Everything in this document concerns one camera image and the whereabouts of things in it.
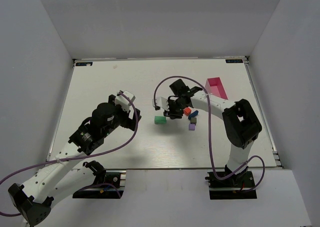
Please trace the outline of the red cube block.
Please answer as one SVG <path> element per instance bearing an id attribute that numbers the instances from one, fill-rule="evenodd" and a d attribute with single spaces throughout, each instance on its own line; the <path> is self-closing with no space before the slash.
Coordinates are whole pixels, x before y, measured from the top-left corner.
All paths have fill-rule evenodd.
<path id="1" fill-rule="evenodd" d="M 184 113 L 186 116 L 189 116 L 189 115 L 192 113 L 192 110 L 191 110 L 189 107 L 186 107 L 186 108 L 183 110 L 183 113 Z"/>

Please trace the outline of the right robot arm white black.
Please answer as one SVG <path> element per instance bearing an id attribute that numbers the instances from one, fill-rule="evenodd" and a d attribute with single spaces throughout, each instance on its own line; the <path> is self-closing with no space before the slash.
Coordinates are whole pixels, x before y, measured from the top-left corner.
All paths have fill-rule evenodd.
<path id="1" fill-rule="evenodd" d="M 188 87 L 183 76 L 177 76 L 169 87 L 172 95 L 154 97 L 156 110 L 163 109 L 163 114 L 172 120 L 181 119 L 187 107 L 208 113 L 208 118 L 215 116 L 224 123 L 227 139 L 230 142 L 230 153 L 224 167 L 224 175 L 213 170 L 213 179 L 227 186 L 239 184 L 248 170 L 251 148 L 262 131 L 262 125 L 246 99 L 227 100 L 210 94 L 203 85 Z"/>

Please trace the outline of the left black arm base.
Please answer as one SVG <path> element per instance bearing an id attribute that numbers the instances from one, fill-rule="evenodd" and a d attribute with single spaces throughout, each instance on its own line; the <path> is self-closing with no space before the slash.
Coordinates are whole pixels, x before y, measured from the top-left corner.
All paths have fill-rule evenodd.
<path id="1" fill-rule="evenodd" d="M 89 170 L 93 181 L 76 191 L 73 199 L 120 199 L 125 190 L 126 171 L 107 170 L 99 162 L 85 161 L 82 166 Z"/>

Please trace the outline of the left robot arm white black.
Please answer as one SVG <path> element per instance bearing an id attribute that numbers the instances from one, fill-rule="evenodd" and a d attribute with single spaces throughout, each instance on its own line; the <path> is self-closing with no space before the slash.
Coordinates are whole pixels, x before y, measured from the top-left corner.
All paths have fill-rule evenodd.
<path id="1" fill-rule="evenodd" d="M 141 115 L 134 106 L 135 98 L 128 91 L 110 95 L 80 124 L 54 160 L 37 164 L 39 170 L 33 177 L 8 188 L 13 205 L 31 227 L 47 218 L 58 202 L 85 187 L 85 180 L 92 178 L 92 184 L 101 184 L 106 169 L 95 160 L 87 162 L 73 178 L 63 178 L 79 162 L 94 157 L 93 152 L 118 127 L 137 132 Z"/>

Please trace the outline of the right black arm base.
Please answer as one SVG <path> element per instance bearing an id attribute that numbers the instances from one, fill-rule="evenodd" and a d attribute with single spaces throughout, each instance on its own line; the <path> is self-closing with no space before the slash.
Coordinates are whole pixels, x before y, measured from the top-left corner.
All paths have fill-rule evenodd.
<path id="1" fill-rule="evenodd" d="M 208 172 L 205 180 L 208 182 L 209 197 L 211 200 L 253 200 L 257 199 L 254 177 L 247 171 L 239 180 L 232 178 L 218 180 L 213 172 Z"/>

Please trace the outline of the pink plastic box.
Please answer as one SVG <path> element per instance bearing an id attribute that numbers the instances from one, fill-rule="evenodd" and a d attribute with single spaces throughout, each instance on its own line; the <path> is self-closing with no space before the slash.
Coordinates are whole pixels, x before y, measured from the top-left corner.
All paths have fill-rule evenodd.
<path id="1" fill-rule="evenodd" d="M 209 94 L 227 100 L 228 96 L 219 77 L 208 78 L 205 83 L 205 89 Z"/>

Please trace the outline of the green wood block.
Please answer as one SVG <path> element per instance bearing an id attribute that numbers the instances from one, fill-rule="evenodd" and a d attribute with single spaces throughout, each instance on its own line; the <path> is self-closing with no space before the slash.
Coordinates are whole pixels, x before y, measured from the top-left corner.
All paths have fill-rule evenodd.
<path id="1" fill-rule="evenodd" d="M 155 116 L 154 117 L 154 124 L 155 125 L 163 125 L 167 123 L 167 119 L 165 116 Z"/>

